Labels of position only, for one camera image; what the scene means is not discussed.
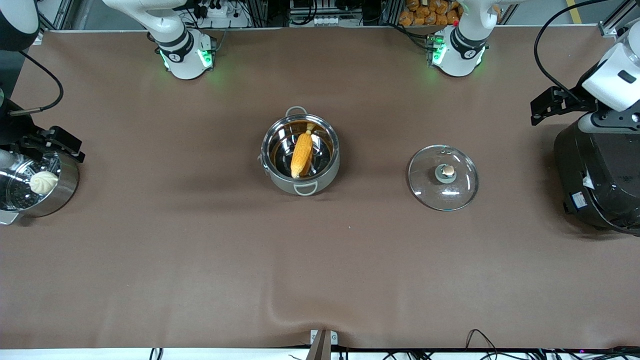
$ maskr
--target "electrical wire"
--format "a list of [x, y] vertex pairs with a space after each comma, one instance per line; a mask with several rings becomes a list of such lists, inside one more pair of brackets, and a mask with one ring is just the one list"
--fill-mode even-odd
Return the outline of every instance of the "electrical wire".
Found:
[[298, 25], [298, 26], [307, 25], [309, 22], [312, 22], [315, 19], [318, 13], [318, 3], [317, 3], [317, 0], [309, 0], [309, 1], [311, 1], [311, 4], [309, 5], [309, 14], [307, 15], [307, 18], [303, 22], [295, 22], [292, 19], [289, 19], [289, 22], [291, 22], [291, 24]]
[[49, 75], [53, 79], [53, 81], [56, 82], [56, 84], [58, 85], [58, 97], [49, 105], [45, 105], [45, 106], [42, 106], [41, 108], [34, 108], [29, 110], [18, 110], [16, 111], [16, 113], [22, 113], [23, 111], [27, 111], [27, 113], [42, 112], [58, 105], [58, 103], [62, 100], [62, 97], [65, 95], [65, 89], [62, 88], [62, 83], [60, 83], [60, 80], [58, 80], [58, 78], [51, 71], [49, 71], [49, 69], [44, 67], [41, 63], [37, 62], [34, 58], [30, 57], [29, 54], [25, 53], [24, 51], [19, 51], [19, 53], [23, 55], [25, 58], [27, 58], [29, 61], [34, 63], [37, 67], [41, 68], [44, 72], [47, 73], [47, 75]]
[[[376, 20], [380, 19], [380, 17], [381, 17], [381, 16], [382, 16], [382, 14], [378, 15], [377, 17], [375, 17], [375, 18], [373, 18], [373, 19], [367, 19], [367, 22], [369, 22], [369, 21], [376, 21]], [[360, 18], [360, 22], [358, 23], [358, 26], [360, 26], [360, 25], [362, 24], [362, 21], [363, 21], [363, 20], [364, 20], [364, 16], [362, 16], [362, 17]]]
[[[565, 349], [560, 349], [564, 352], [566, 352], [567, 354], [569, 354], [572, 358], [574, 358], [575, 360], [587, 360], [583, 357], [579, 357], [578, 355], [576, 355], [573, 352], [567, 351]], [[630, 352], [617, 352], [617, 353], [613, 353], [613, 354], [604, 354], [604, 355], [600, 355], [588, 360], [611, 360], [611, 359], [615, 359], [617, 357], [621, 357], [622, 359], [628, 359], [628, 357], [636, 357], [640, 359], [640, 354], [638, 353], [630, 353]]]
[[191, 9], [186, 8], [187, 12], [189, 13], [189, 16], [191, 17], [191, 20], [193, 20], [193, 25], [196, 27], [196, 29], [199, 29], [198, 27], [198, 21], [196, 20], [196, 18], [193, 16], [193, 13], [191, 12]]
[[254, 17], [251, 14], [251, 12], [249, 12], [249, 9], [247, 8], [245, 3], [241, 2], [241, 1], [238, 1], [238, 2], [240, 3], [240, 7], [242, 8], [244, 13], [246, 14], [247, 19], [251, 18], [253, 20], [253, 23], [254, 23], [253, 26], [252, 26], [253, 28], [256, 28], [256, 27], [261, 28], [263, 26], [263, 24], [266, 23], [266, 20]]
[[231, 6], [231, 7], [232, 7], [234, 10], [241, 10], [241, 9], [242, 9], [242, 6], [240, 6], [240, 7], [238, 7], [238, 8], [236, 8], [235, 6]]
[[498, 352], [495, 352], [495, 353], [493, 353], [493, 354], [486, 354], [485, 356], [481, 357], [481, 358], [480, 358], [480, 359], [478, 359], [478, 360], [485, 360], [485, 359], [489, 359], [489, 358], [490, 358], [491, 356], [493, 356], [494, 354], [495, 354], [496, 356], [497, 356], [497, 355], [500, 355], [500, 356], [506, 356], [506, 357], [510, 357], [510, 358], [512, 358], [512, 359], [516, 359], [516, 360], [531, 360], [531, 359], [534, 359], [534, 360], [535, 360], [535, 357], [534, 357], [534, 356], [532, 356], [532, 355], [530, 355], [529, 353], [526, 353], [526, 354], [527, 354], [527, 355], [529, 355], [530, 359], [525, 359], [524, 357], [518, 357], [518, 356], [514, 356], [514, 355], [511, 355], [511, 354], [507, 354], [507, 353], [505, 353], [505, 352], [499, 352], [499, 351], [498, 351]]
[[469, 333], [467, 334], [467, 342], [465, 343], [464, 351], [467, 351], [469, 349], [469, 344], [471, 343], [471, 339], [474, 337], [475, 333], [478, 333], [478, 334], [482, 335], [482, 337], [484, 338], [486, 343], [491, 345], [491, 347], [493, 348], [493, 353], [495, 354], [495, 359], [494, 360], [498, 360], [498, 349], [495, 348], [495, 345], [493, 344], [493, 342], [491, 340], [489, 340], [489, 338], [487, 338], [486, 335], [482, 331], [480, 331], [479, 329], [472, 329], [471, 331], [469, 331]]
[[415, 360], [431, 360], [431, 356], [433, 354], [434, 354], [433, 352], [430, 352], [427, 354], [425, 351], [418, 351], [418, 350], [409, 350], [407, 352], [407, 356], [409, 357], [409, 360], [411, 359], [411, 356], [413, 356]]
[[571, 5], [569, 7], [566, 7], [562, 10], [560, 10], [559, 12], [557, 12], [555, 15], [551, 16], [551, 18], [542, 26], [542, 28], [540, 29], [540, 32], [538, 33], [538, 36], [536, 36], [536, 41], [535, 43], [533, 43], [533, 56], [536, 59], [536, 64], [538, 65], [538, 68], [540, 69], [540, 71], [542, 71], [542, 73], [549, 79], [551, 80], [554, 84], [556, 84], [559, 88], [561, 88], [563, 91], [565, 91], [567, 94], [569, 94], [571, 97], [573, 97], [577, 102], [582, 102], [582, 100], [580, 100], [573, 92], [571, 92], [571, 90], [569, 90], [566, 86], [564, 86], [562, 83], [560, 83], [560, 81], [558, 81], [556, 78], [554, 78], [551, 74], [549, 74], [549, 72], [544, 68], [544, 66], [542, 66], [542, 63], [540, 62], [540, 56], [538, 56], [538, 42], [540, 42], [540, 38], [542, 37], [542, 34], [545, 32], [545, 30], [547, 29], [547, 27], [554, 21], [556, 20], [560, 15], [572, 10], [572, 9], [576, 9], [579, 8], [581, 6], [587, 6], [587, 5], [591, 5], [591, 4], [597, 4], [597, 3], [603, 3], [605, 1], [609, 1], [609, 0], [588, 0], [585, 1], [583, 3], [579, 3], [579, 4], [574, 4]]
[[392, 358], [393, 360], [398, 360], [396, 359], [396, 357], [394, 356], [395, 352], [390, 352], [389, 355], [385, 356], [382, 360], [387, 360], [388, 358]]
[[422, 45], [418, 40], [416, 40], [416, 39], [420, 39], [422, 41], [425, 41], [425, 40], [427, 40], [427, 35], [420, 35], [420, 34], [412, 33], [410, 31], [407, 31], [407, 29], [405, 29], [404, 26], [398, 26], [398, 25], [391, 24], [391, 23], [380, 24], [380, 26], [390, 26], [391, 28], [394, 28], [394, 29], [400, 31], [401, 33], [405, 34], [409, 38], [409, 40], [411, 40], [417, 47], [419, 47], [419, 48], [421, 48], [423, 50], [437, 50], [436, 47]]
[[[151, 349], [151, 354], [149, 354], [149, 360], [153, 360], [154, 358], [154, 352], [156, 351], [157, 348], [152, 348]], [[156, 358], [156, 360], [161, 360], [162, 359], [162, 354], [164, 353], [164, 348], [159, 348], [158, 351], [158, 357]]]
[[225, 33], [222, 34], [222, 39], [220, 39], [220, 44], [218, 44], [216, 46], [216, 52], [220, 51], [220, 49], [222, 48], [222, 43], [225, 42], [225, 38], [227, 37], [227, 31], [229, 30], [229, 28], [225, 29]]

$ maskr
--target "bread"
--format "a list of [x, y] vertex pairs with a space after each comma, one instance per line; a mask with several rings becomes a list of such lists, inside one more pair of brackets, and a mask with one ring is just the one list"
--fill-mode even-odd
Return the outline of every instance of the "bread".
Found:
[[416, 17], [427, 17], [429, 15], [430, 11], [429, 8], [427, 6], [420, 6], [418, 7], [418, 10], [415, 11], [415, 16]]
[[436, 24], [436, 13], [430, 13], [424, 18], [425, 25], [435, 25]]
[[458, 17], [458, 13], [456, 10], [451, 10], [449, 12], [447, 12], [447, 23], [449, 25], [453, 25], [456, 21], [460, 21], [460, 18]]
[[398, 17], [398, 24], [402, 26], [409, 26], [413, 22], [413, 13], [412, 12], [401, 12]]
[[502, 20], [502, 9], [500, 9], [500, 7], [497, 5], [493, 5], [492, 8], [495, 11], [495, 13], [498, 15], [498, 22], [500, 22]]
[[436, 15], [436, 25], [446, 25], [447, 24], [447, 16], [446, 15]]
[[436, 12], [436, 9], [440, 6], [440, 0], [429, 0], [429, 11]]
[[440, 5], [438, 5], [438, 7], [436, 8], [436, 13], [439, 13], [440, 15], [444, 15], [445, 13], [447, 13], [448, 9], [449, 9], [449, 2], [446, 0], [440, 0]]
[[418, 6], [420, 6], [419, 0], [406, 0], [406, 7], [409, 9], [409, 11], [414, 12], [415, 10], [417, 10]]

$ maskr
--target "robotic arm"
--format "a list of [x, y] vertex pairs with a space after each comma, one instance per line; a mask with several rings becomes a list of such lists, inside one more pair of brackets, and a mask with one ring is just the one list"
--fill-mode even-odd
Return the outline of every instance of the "robotic arm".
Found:
[[639, 133], [640, 19], [623, 31], [570, 92], [552, 86], [531, 102], [532, 125], [549, 116], [587, 111], [580, 127], [590, 133]]
[[187, 29], [173, 8], [187, 0], [103, 0], [144, 26], [160, 48], [166, 68], [179, 79], [195, 79], [213, 68], [215, 40]]
[[[0, 0], [0, 50], [25, 50], [38, 36], [38, 30], [35, 0]], [[39, 161], [43, 152], [50, 149], [64, 152], [76, 161], [83, 162], [84, 154], [80, 152], [82, 141], [61, 127], [53, 126], [44, 130], [33, 123], [30, 114], [46, 110], [54, 104], [23, 110], [5, 97], [0, 89], [0, 156], [6, 157], [6, 153], [12, 151]]]
[[35, 0], [0, 0], [0, 50], [25, 50], [39, 28]]
[[640, 22], [618, 34], [574, 88], [556, 82], [531, 102], [531, 124], [587, 112], [554, 142], [564, 210], [597, 229], [640, 236]]
[[467, 76], [482, 61], [486, 39], [493, 31], [498, 15], [493, 5], [517, 4], [522, 0], [460, 0], [465, 11], [457, 26], [448, 25], [435, 35], [442, 39], [436, 43], [430, 62], [451, 76]]

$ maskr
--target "tabletop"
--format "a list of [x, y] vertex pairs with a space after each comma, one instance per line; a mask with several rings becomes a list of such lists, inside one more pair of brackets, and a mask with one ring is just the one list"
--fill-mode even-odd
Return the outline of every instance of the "tabletop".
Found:
[[[640, 242], [561, 204], [552, 143], [579, 114], [530, 125], [551, 85], [537, 32], [496, 29], [450, 78], [393, 29], [230, 31], [192, 81], [143, 33], [46, 33], [29, 53], [65, 97], [34, 120], [82, 139], [86, 161], [63, 209], [0, 229], [0, 347], [279, 347], [317, 328], [349, 347], [460, 348], [473, 328], [498, 347], [637, 345]], [[610, 44], [550, 28], [541, 57], [572, 85]], [[26, 63], [12, 100], [56, 94]], [[340, 139], [337, 178], [309, 198], [256, 161], [294, 105]], [[459, 211], [406, 182], [438, 143], [477, 166]]]

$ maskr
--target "black cable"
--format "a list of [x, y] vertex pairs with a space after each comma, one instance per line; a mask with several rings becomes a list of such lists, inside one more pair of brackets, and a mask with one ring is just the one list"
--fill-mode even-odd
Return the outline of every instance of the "black cable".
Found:
[[393, 360], [398, 360], [396, 359], [396, 357], [394, 356], [395, 352], [390, 352], [389, 355], [385, 356], [382, 360], [387, 360], [388, 358], [392, 358]]
[[[367, 19], [367, 22], [379, 20], [381, 16], [382, 16], [382, 14], [378, 15], [377, 17], [375, 17], [373, 19]], [[364, 20], [364, 16], [362, 16], [360, 18], [360, 22], [358, 22], [358, 26], [360, 26], [362, 24], [363, 20]]]
[[542, 34], [545, 32], [545, 30], [547, 29], [547, 27], [553, 22], [553, 20], [555, 20], [556, 18], [558, 18], [560, 15], [575, 9], [575, 8], [579, 8], [581, 6], [587, 6], [587, 5], [591, 5], [591, 4], [597, 4], [597, 3], [603, 3], [605, 1], [609, 1], [609, 0], [588, 0], [585, 1], [583, 3], [579, 3], [579, 4], [574, 4], [571, 5], [567, 8], [564, 8], [562, 10], [560, 10], [559, 12], [557, 12], [555, 15], [551, 16], [551, 19], [549, 19], [540, 29], [540, 32], [538, 33], [538, 36], [536, 36], [536, 41], [535, 43], [533, 43], [533, 56], [536, 59], [536, 64], [538, 65], [538, 68], [540, 69], [540, 71], [542, 71], [542, 73], [549, 79], [551, 80], [554, 84], [556, 84], [559, 88], [561, 88], [562, 90], [564, 90], [567, 94], [569, 94], [571, 97], [573, 97], [577, 102], [582, 102], [582, 100], [580, 100], [573, 92], [571, 92], [571, 90], [569, 90], [566, 86], [564, 86], [562, 83], [560, 83], [560, 81], [558, 81], [556, 78], [554, 78], [553, 76], [551, 76], [551, 74], [549, 74], [547, 72], [547, 70], [544, 68], [544, 66], [542, 66], [542, 63], [540, 62], [540, 57], [538, 56], [538, 42], [540, 41], [540, 38], [542, 37]]
[[409, 359], [411, 359], [411, 356], [413, 356], [415, 360], [431, 360], [431, 356], [434, 354], [434, 352], [430, 352], [427, 354], [425, 351], [421, 350], [409, 350], [407, 354], [409, 355]]
[[199, 29], [198, 27], [198, 21], [196, 20], [196, 18], [193, 16], [193, 13], [191, 13], [191, 10], [188, 7], [185, 7], [185, 9], [187, 10], [187, 12], [189, 13], [189, 16], [191, 17], [191, 20], [193, 20], [193, 25], [195, 25], [196, 29]]
[[[567, 354], [569, 354], [575, 360], [586, 360], [586, 359], [583, 359], [582, 357], [579, 357], [578, 355], [574, 354], [573, 352], [567, 351], [566, 349], [562, 348], [560, 350], [566, 352]], [[594, 357], [594, 358], [592, 358], [590, 360], [611, 360], [611, 359], [615, 359], [617, 357], [621, 357], [621, 358], [626, 360], [626, 359], [628, 359], [629, 356], [636, 357], [636, 358], [640, 359], [640, 354], [622, 352], [622, 353], [613, 353], [613, 354], [600, 355], [600, 356]]]
[[[151, 354], [149, 354], [149, 360], [152, 360], [154, 358], [154, 352], [156, 351], [157, 348], [152, 348], [151, 349]], [[158, 348], [158, 357], [156, 358], [156, 360], [161, 360], [162, 359], [162, 354], [164, 353], [164, 348]]]
[[263, 28], [263, 24], [266, 24], [266, 23], [267, 23], [267, 20], [261, 19], [260, 17], [257, 17], [257, 18], [256, 18], [256, 17], [254, 17], [254, 16], [251, 14], [251, 12], [249, 11], [249, 8], [248, 8], [248, 7], [246, 7], [246, 4], [244, 4], [244, 3], [240, 2], [240, 1], [237, 1], [237, 2], [236, 2], [236, 4], [238, 4], [238, 3], [240, 4], [240, 8], [242, 9], [242, 11], [246, 14], [246, 16], [247, 16], [247, 20], [248, 20], [249, 18], [251, 18], [251, 19], [253, 20], [254, 25], [255, 25], [255, 24], [257, 24], [257, 25], [258, 25], [258, 26], [257, 26], [258, 28]]
[[498, 349], [495, 348], [495, 345], [493, 344], [493, 342], [489, 340], [489, 338], [487, 338], [486, 335], [479, 329], [472, 329], [467, 334], [467, 343], [465, 344], [465, 351], [469, 349], [469, 344], [471, 343], [471, 339], [474, 337], [475, 333], [482, 335], [482, 337], [487, 342], [487, 344], [491, 345], [491, 347], [493, 348], [493, 353], [495, 354], [495, 360], [498, 360]]
[[[151, 32], [147, 32], [147, 40], [151, 41], [151, 42], [156, 42], [156, 40], [154, 39], [153, 35], [151, 35]], [[156, 46], [156, 48], [154, 49], [154, 53], [160, 55], [160, 47]]]
[[[293, 20], [290, 20], [291, 24], [300, 26], [300, 25], [307, 25], [309, 22], [313, 21], [313, 19], [316, 17], [318, 13], [318, 3], [317, 3], [317, 0], [309, 0], [309, 1], [311, 1], [312, 3], [311, 5], [309, 5], [309, 15], [307, 15], [307, 18], [303, 22], [295, 22]], [[314, 14], [311, 15], [311, 10], [313, 9], [315, 9]]]
[[420, 42], [416, 39], [421, 39], [421, 40], [426, 40], [427, 39], [427, 35], [420, 35], [420, 34], [416, 34], [416, 33], [412, 33], [410, 31], [407, 31], [404, 26], [398, 26], [395, 24], [391, 24], [391, 23], [385, 23], [385, 24], [380, 24], [381, 26], [390, 26], [391, 28], [394, 28], [398, 31], [400, 31], [401, 33], [405, 34], [409, 40], [411, 40], [417, 47], [423, 49], [423, 50], [437, 50], [436, 47], [430, 47], [430, 46], [425, 46], [420, 44]]
[[512, 358], [512, 359], [516, 359], [516, 360], [531, 360], [531, 359], [525, 359], [525, 358], [523, 358], [523, 357], [518, 357], [518, 356], [511, 355], [511, 354], [507, 354], [507, 353], [505, 353], [505, 352], [495, 352], [495, 353], [493, 353], [493, 354], [486, 354], [485, 356], [481, 357], [481, 358], [480, 358], [480, 359], [478, 359], [478, 360], [485, 360], [485, 359], [488, 359], [488, 358], [490, 358], [491, 356], [493, 356], [494, 354], [495, 354], [496, 356], [497, 356], [497, 355], [500, 355], [500, 356], [506, 356], [506, 357], [510, 357], [510, 358]]
[[20, 54], [22, 54], [25, 58], [29, 59], [29, 61], [31, 61], [32, 63], [34, 63], [37, 67], [41, 68], [44, 72], [46, 72], [52, 79], [53, 81], [56, 82], [56, 84], [58, 84], [58, 98], [56, 100], [54, 100], [52, 103], [50, 103], [47, 106], [42, 106], [41, 108], [38, 108], [40, 111], [45, 111], [48, 109], [51, 109], [52, 107], [58, 105], [58, 103], [62, 100], [63, 95], [65, 95], [65, 89], [62, 88], [62, 83], [60, 83], [60, 80], [58, 80], [58, 78], [56, 78], [56, 76], [49, 71], [49, 69], [47, 69], [46, 67], [42, 66], [41, 63], [37, 62], [34, 58], [30, 57], [27, 53], [25, 53], [24, 51], [19, 51]]

